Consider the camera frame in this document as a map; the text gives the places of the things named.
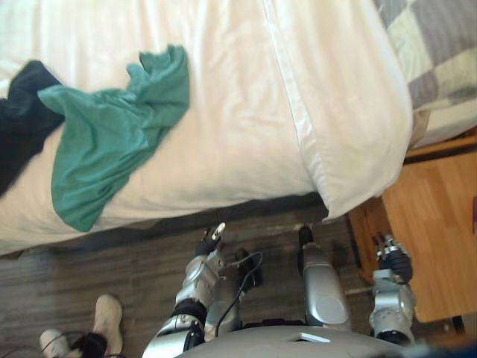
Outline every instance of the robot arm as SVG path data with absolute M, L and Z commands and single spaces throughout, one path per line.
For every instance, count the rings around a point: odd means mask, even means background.
M 186 267 L 171 317 L 151 340 L 143 358 L 177 357 L 214 339 L 216 331 L 222 334 L 240 328 L 239 305 L 233 304 L 227 314 L 226 310 L 240 294 L 240 283 L 242 287 L 247 283 L 246 278 L 253 278 L 251 286 L 258 284 L 252 276 L 258 266 L 245 250 L 236 252 L 237 262 L 226 263 L 220 252 L 224 229 L 225 223 L 220 223 L 199 242 L 194 259 Z
M 374 310 L 370 325 L 374 336 L 398 345 L 414 342 L 411 332 L 415 306 L 408 286 L 412 279 L 411 259 L 392 235 L 379 235 L 376 243 L 379 268 L 374 272 Z
M 195 257 L 186 267 L 186 278 L 176 295 L 171 317 L 151 340 L 143 358 L 177 357 L 204 342 L 207 312 L 213 301 L 214 286 L 225 267 L 220 254 L 221 234 L 225 223 L 212 233 L 205 232 Z

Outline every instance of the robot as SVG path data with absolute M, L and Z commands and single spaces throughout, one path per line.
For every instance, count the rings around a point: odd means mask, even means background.
M 414 342 L 414 296 L 408 286 L 411 260 L 391 235 L 376 239 L 373 336 L 351 332 L 350 311 L 338 276 L 313 240 L 299 231 L 298 269 L 305 286 L 305 321 L 268 320 L 242 325 L 239 301 L 261 283 L 262 254 L 221 254 L 225 223 L 208 230 L 186 267 L 171 317 L 142 358 L 172 357 L 417 357 L 403 345 Z

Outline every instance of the wire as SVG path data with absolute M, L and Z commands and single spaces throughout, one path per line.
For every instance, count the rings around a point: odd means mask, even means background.
M 11 354 L 18 351 L 34 351 L 36 353 L 40 353 L 40 350 L 38 348 L 31 347 L 30 345 L 20 345 L 19 347 L 15 347 L 14 349 L 9 350 L 7 353 L 1 356 L 1 358 L 7 358 Z
M 234 307 L 237 303 L 237 301 L 239 300 L 240 298 L 240 294 L 244 291 L 244 288 L 245 288 L 245 285 L 247 284 L 247 281 L 248 281 L 248 278 L 256 271 L 260 268 L 260 265 L 262 264 L 262 261 L 263 261 L 263 254 L 261 252 L 256 252 L 256 253 L 253 253 L 253 254 L 250 254 L 249 257 L 246 257 L 245 259 L 243 260 L 246 260 L 246 259 L 249 259 L 251 256 L 259 256 L 259 261 L 258 263 L 255 265 L 255 267 L 253 269 L 251 269 L 244 277 L 244 280 L 242 281 L 240 287 L 238 288 L 238 291 L 237 291 L 237 294 L 236 296 L 234 297 L 234 299 L 232 300 L 232 303 L 230 303 L 230 305 L 228 306 L 228 308 L 225 310 L 224 313 L 222 313 L 222 316 L 219 318 L 219 320 L 217 321 L 217 325 L 215 326 L 215 337 L 218 337 L 218 330 L 221 326 L 221 323 L 222 321 L 225 319 L 225 317 L 227 317 L 227 315 L 229 314 L 229 311 L 232 309 L 232 307 Z
M 262 253 L 261 252 L 253 252 L 252 254 L 249 254 L 247 257 L 244 257 L 243 259 L 239 260 L 239 261 L 234 261 L 233 263 L 229 263 L 227 264 L 227 266 L 236 266 L 236 265 L 240 265 L 241 263 L 244 263 L 245 261 L 247 261 L 248 259 L 252 258 L 252 257 L 255 257 L 255 256 L 259 256 L 261 255 Z
M 1 358 L 7 358 L 8 356 L 10 356 L 11 354 L 15 353 L 15 352 L 18 352 L 18 351 L 33 351 L 33 352 L 36 352 L 38 354 L 42 354 L 46 348 L 48 348 L 50 346 L 51 343 L 53 343 L 54 341 L 56 341 L 57 339 L 61 338 L 61 337 L 64 337 L 64 336 L 71 336 L 73 334 L 77 334 L 77 335 L 82 335 L 84 336 L 86 339 L 88 339 L 90 342 L 93 342 L 95 343 L 99 349 L 102 351 L 104 349 L 104 347 L 102 347 L 98 342 L 96 342 L 94 339 L 92 339 L 91 337 L 88 337 L 83 331 L 81 330 L 70 330 L 68 332 L 63 332 L 61 333 L 60 335 L 54 337 L 50 342 L 48 342 L 48 344 L 42 349 L 38 349 L 36 347 L 32 347 L 30 345 L 20 345 L 18 347 L 15 347 L 11 350 L 9 350 L 6 354 L 4 354 L 3 356 L 1 356 Z M 125 355 L 123 354 L 106 354 L 106 355 L 103 355 L 102 358 L 112 358 L 112 357 L 118 357 L 118 358 L 127 358 Z

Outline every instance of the black cable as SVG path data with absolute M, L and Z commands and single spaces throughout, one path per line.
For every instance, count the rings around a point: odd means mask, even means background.
M 259 261 L 258 263 L 255 265 L 255 267 L 253 269 L 251 269 L 244 277 L 244 280 L 242 281 L 241 285 L 240 285 L 240 288 L 238 289 L 237 291 L 237 294 L 236 296 L 234 297 L 234 299 L 232 300 L 232 303 L 228 306 L 228 308 L 225 310 L 225 312 L 222 314 L 222 316 L 219 318 L 219 320 L 217 321 L 217 325 L 215 326 L 215 337 L 218 337 L 218 329 L 220 328 L 221 326 L 221 323 L 222 321 L 225 319 L 225 317 L 227 317 L 227 315 L 229 314 L 229 311 L 232 309 L 232 307 L 235 306 L 235 304 L 237 303 L 237 301 L 239 300 L 240 298 L 240 294 L 244 291 L 244 288 L 245 288 L 245 285 L 247 284 L 247 281 L 248 281 L 248 278 L 256 271 L 260 268 L 260 265 L 262 264 L 262 261 L 263 261 L 263 254 L 261 252 L 256 252 L 254 254 L 251 254 L 249 256 L 256 256 L 256 255 L 259 255 Z
M 15 347 L 11 350 L 9 350 L 7 353 L 5 353 L 1 358 L 7 358 L 11 354 L 18 352 L 18 351 L 34 351 L 36 353 L 41 353 L 40 350 L 36 347 L 31 347 L 30 345 L 20 345 L 19 347 Z
M 57 339 L 59 339 L 61 337 L 71 336 L 73 334 L 82 335 L 82 336 L 86 337 L 86 339 L 88 339 L 90 342 L 94 342 L 99 347 L 100 351 L 102 351 L 104 349 L 104 347 L 102 347 L 98 342 L 96 342 L 91 337 L 88 337 L 83 331 L 81 331 L 81 330 L 70 330 L 68 332 L 63 332 L 60 335 L 54 337 L 50 342 L 48 342 L 48 344 L 42 350 L 40 350 L 36 347 L 32 347 L 30 345 L 20 345 L 18 347 L 15 347 L 15 348 L 9 350 L 6 354 L 1 356 L 1 358 L 7 358 L 11 354 L 13 354 L 15 352 L 18 352 L 18 351 L 33 351 L 33 352 L 36 352 L 38 354 L 43 354 L 43 352 L 46 350 L 46 348 L 48 348 L 50 346 L 51 343 L 53 343 L 54 341 L 56 341 Z M 102 358 L 113 358 L 113 357 L 127 358 L 123 354 L 106 354 Z

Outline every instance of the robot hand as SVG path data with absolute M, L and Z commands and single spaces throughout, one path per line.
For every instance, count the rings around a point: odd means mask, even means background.
M 411 258 L 404 246 L 395 241 L 390 234 L 378 233 L 378 237 L 374 238 L 374 241 L 379 269 L 390 269 L 393 272 L 393 281 L 396 283 L 409 283 L 412 279 L 412 265 Z

